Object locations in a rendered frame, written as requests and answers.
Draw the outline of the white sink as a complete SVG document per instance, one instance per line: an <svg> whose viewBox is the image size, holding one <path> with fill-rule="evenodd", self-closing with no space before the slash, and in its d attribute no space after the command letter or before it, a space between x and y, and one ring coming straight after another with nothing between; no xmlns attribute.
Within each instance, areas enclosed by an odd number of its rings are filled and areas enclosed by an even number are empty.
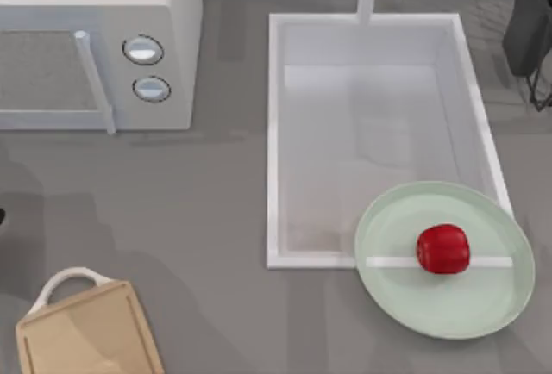
<svg viewBox="0 0 552 374"><path fill-rule="evenodd" d="M270 15L267 267L353 267L367 206L420 180L511 209L459 15Z"/></svg>

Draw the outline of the small microwave knob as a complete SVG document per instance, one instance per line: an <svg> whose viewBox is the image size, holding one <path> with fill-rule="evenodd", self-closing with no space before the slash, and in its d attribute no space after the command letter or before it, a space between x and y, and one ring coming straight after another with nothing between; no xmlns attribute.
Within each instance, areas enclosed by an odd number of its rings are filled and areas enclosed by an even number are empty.
<svg viewBox="0 0 552 374"><path fill-rule="evenodd" d="M147 103L161 103L171 95L171 86L163 78L150 76L133 83L133 92Z"/></svg>

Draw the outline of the pale microwave oven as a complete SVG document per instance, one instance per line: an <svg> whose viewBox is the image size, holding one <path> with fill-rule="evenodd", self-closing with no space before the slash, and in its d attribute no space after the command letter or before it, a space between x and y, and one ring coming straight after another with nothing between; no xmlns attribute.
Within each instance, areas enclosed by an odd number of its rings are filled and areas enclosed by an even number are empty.
<svg viewBox="0 0 552 374"><path fill-rule="evenodd" d="M116 131L190 127L203 0L0 0L0 130L104 130L73 34L86 31L113 107ZM127 39L155 38L155 65L122 52ZM171 86L161 103L133 92L155 76Z"/></svg>

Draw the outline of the large microwave knob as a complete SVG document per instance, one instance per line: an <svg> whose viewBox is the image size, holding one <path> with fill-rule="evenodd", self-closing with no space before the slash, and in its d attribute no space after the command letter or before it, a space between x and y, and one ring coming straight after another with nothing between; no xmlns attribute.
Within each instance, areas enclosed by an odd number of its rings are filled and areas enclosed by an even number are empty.
<svg viewBox="0 0 552 374"><path fill-rule="evenodd" d="M136 65L155 65L164 57L163 46L155 38L146 35L125 40L122 52Z"/></svg>

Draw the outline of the pale green plate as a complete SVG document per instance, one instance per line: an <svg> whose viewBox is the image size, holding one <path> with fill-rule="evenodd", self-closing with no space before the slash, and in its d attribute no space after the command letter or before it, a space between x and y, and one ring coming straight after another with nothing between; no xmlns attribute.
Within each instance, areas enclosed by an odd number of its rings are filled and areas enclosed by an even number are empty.
<svg viewBox="0 0 552 374"><path fill-rule="evenodd" d="M417 260L417 238L439 224L461 228L469 267L438 275ZM536 285L533 250L511 213L477 190L448 182L413 182L377 196L354 237L359 278L398 323L445 340L479 338L507 327Z"/></svg>

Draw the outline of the wooden cutting board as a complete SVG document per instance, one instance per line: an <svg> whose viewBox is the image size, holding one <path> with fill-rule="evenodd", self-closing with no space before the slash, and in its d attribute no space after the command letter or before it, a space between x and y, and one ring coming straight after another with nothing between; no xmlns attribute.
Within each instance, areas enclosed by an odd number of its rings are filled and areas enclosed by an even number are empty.
<svg viewBox="0 0 552 374"><path fill-rule="evenodd" d="M132 284L86 267L44 284L16 344L22 374L165 374Z"/></svg>

